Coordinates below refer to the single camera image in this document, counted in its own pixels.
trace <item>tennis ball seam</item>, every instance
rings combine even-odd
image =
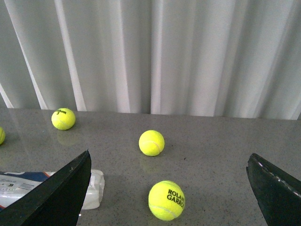
[[[158,209],[162,209],[162,210],[164,210],[164,211],[166,211],[166,212],[171,213],[171,214],[173,215],[174,218],[177,218],[177,217],[178,217],[174,212],[172,212],[172,211],[170,211],[169,209],[166,209],[166,208],[164,208],[164,207],[161,207],[161,206],[155,206],[155,205],[152,205],[152,204],[150,204],[150,203],[149,203],[149,207],[150,207],[150,208],[158,208]]]
[[[155,146],[157,146],[157,149],[158,149],[159,153],[161,152],[159,145],[155,141],[153,141],[153,140],[147,140],[147,141],[144,141],[142,143],[142,145],[145,145],[146,143],[153,143]]]
[[[64,121],[62,121],[62,120],[60,120],[60,119],[59,119],[59,121],[60,121],[66,128],[69,128],[69,127],[70,127],[70,125],[66,124],[66,122],[64,122]]]

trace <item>fuzzy tennis ball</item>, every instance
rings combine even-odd
[[[5,132],[2,127],[0,127],[0,145],[3,143],[5,140]]]
[[[140,150],[148,156],[156,156],[163,151],[165,142],[161,133],[155,130],[148,130],[140,136]]]
[[[68,108],[60,108],[52,114],[51,121],[57,129],[67,130],[74,125],[75,115]]]
[[[181,188],[170,180],[155,184],[149,194],[149,208],[161,220],[173,220],[185,207],[185,196]]]

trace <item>plastic packaging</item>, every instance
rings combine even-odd
[[[55,172],[0,172],[0,211],[29,193]],[[104,178],[100,170],[92,169],[82,210],[99,207],[103,199]]]

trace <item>curtain fold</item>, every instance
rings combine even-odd
[[[291,119],[299,0],[0,0],[0,107]]]

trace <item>plastic bag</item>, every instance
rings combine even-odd
[[[0,172],[0,211],[29,193],[55,172]],[[104,177],[92,169],[82,210],[99,207],[103,199]]]

